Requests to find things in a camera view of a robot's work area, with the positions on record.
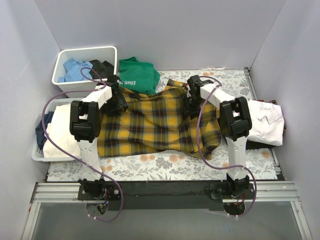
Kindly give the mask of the yellow plaid long sleeve shirt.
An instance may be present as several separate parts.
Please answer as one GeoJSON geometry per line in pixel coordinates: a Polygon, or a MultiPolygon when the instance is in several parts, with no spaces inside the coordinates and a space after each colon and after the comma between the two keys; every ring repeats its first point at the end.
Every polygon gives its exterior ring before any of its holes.
{"type": "Polygon", "coordinates": [[[103,112],[97,152],[102,158],[152,154],[176,150],[211,159],[221,143],[219,111],[211,103],[202,116],[191,118],[184,108],[186,84],[169,80],[164,90],[146,95],[120,88],[127,109],[103,112]]]}

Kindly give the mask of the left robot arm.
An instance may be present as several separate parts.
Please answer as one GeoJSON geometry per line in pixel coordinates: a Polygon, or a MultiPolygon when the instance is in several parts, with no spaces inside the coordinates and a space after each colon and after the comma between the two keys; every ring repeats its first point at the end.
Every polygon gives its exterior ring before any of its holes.
{"type": "Polygon", "coordinates": [[[69,130],[79,146],[82,165],[89,167],[80,177],[81,180],[95,181],[101,178],[92,168],[101,171],[97,143],[103,114],[114,116],[128,108],[120,89],[121,82],[117,75],[110,75],[105,83],[98,83],[88,96],[70,104],[69,130]]]}

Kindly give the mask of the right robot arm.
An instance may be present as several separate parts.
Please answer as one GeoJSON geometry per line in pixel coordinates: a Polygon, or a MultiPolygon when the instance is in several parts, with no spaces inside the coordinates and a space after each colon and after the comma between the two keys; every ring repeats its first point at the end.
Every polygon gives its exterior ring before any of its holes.
{"type": "Polygon", "coordinates": [[[239,181],[248,180],[246,169],[246,143],[252,120],[245,97],[235,97],[220,89],[222,84],[213,77],[201,80],[201,76],[193,75],[187,80],[185,99],[186,114],[192,119],[201,119],[207,103],[219,110],[219,127],[227,141],[229,166],[227,179],[233,182],[226,186],[227,195],[237,199],[245,192],[239,181]]]}

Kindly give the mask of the green printed shirt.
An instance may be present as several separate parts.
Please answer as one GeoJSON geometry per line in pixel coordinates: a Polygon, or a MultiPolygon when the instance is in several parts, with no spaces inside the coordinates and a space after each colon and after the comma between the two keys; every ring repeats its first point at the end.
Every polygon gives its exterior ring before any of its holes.
{"type": "Polygon", "coordinates": [[[138,61],[134,56],[119,61],[119,75],[124,88],[146,95],[156,93],[160,80],[160,74],[152,63],[138,61]]]}

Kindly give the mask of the black garment in bin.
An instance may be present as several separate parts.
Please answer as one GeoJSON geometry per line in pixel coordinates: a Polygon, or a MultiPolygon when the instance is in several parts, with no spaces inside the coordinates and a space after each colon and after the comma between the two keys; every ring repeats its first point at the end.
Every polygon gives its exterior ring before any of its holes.
{"type": "Polygon", "coordinates": [[[94,59],[91,60],[90,63],[92,64],[92,68],[89,74],[93,80],[107,79],[108,76],[114,74],[114,66],[106,60],[100,62],[99,60],[94,59]]]}

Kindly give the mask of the light blue shirt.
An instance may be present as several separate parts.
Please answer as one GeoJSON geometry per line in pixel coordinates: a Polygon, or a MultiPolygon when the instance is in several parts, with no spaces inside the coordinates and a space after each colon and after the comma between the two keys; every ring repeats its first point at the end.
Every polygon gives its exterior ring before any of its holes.
{"type": "Polygon", "coordinates": [[[66,74],[58,78],[59,83],[79,82],[93,79],[90,74],[93,65],[89,61],[83,62],[82,60],[70,58],[63,64],[63,67],[66,74]]]}

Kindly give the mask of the white folded garment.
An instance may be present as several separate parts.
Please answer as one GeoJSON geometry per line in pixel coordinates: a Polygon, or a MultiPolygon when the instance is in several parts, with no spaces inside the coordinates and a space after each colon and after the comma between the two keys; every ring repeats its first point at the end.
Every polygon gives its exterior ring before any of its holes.
{"type": "MultiPolygon", "coordinates": [[[[74,136],[70,133],[70,112],[70,104],[57,106],[46,131],[56,145],[73,156],[80,157],[80,148],[74,136]]],[[[49,140],[46,140],[42,151],[44,158],[68,157],[67,154],[56,148],[49,140]]]]}

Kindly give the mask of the navy blue garment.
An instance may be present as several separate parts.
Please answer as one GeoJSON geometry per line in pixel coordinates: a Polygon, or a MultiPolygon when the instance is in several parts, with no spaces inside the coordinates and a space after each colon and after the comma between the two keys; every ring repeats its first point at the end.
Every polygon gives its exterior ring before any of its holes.
{"type": "Polygon", "coordinates": [[[46,129],[48,127],[48,124],[51,123],[53,115],[54,115],[53,111],[49,111],[48,113],[46,113],[44,117],[40,120],[37,127],[35,128],[36,143],[40,150],[43,150],[44,145],[47,141],[42,122],[44,122],[44,127],[46,129]]]}

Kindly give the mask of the floral tablecloth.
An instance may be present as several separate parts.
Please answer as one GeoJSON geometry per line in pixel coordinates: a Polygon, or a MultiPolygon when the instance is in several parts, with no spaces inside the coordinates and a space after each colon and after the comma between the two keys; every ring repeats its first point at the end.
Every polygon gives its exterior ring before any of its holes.
{"type": "MultiPolygon", "coordinates": [[[[222,83],[222,90],[229,95],[255,99],[252,86],[244,70],[180,70],[161,71],[156,91],[165,89],[168,80],[185,83],[193,75],[209,76],[222,83]]],[[[103,173],[116,181],[187,181],[187,180],[224,180],[225,170],[208,167],[201,159],[184,153],[168,150],[155,154],[125,157],[102,158],[103,173]]],[[[280,168],[274,154],[267,148],[246,151],[246,166],[256,180],[275,180],[280,168]]]]}

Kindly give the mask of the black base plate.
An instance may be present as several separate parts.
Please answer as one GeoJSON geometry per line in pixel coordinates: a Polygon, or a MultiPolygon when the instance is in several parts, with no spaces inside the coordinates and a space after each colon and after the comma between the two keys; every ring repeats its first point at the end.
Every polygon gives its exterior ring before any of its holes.
{"type": "Polygon", "coordinates": [[[226,180],[120,181],[81,180],[77,200],[104,203],[110,211],[205,209],[223,211],[224,201],[254,198],[254,186],[232,191],[226,180]]]}

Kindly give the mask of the aluminium frame rail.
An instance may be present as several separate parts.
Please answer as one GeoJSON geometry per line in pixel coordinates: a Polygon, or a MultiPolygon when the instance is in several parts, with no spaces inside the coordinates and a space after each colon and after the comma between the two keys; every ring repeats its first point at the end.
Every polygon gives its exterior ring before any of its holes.
{"type": "Polygon", "coordinates": [[[123,181],[92,197],[75,182],[37,183],[24,240],[310,240],[291,181],[259,181],[235,200],[219,181],[123,181]]]}

